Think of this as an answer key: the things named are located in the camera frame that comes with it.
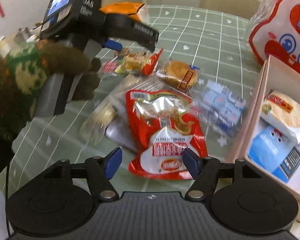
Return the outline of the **left hand camouflage glove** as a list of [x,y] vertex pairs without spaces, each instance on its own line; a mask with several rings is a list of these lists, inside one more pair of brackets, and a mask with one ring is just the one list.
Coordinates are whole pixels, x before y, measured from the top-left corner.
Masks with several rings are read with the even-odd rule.
[[100,83],[98,67],[78,49],[47,40],[0,56],[0,139],[13,141],[32,120],[38,95],[53,74],[80,74],[73,98],[92,99]]

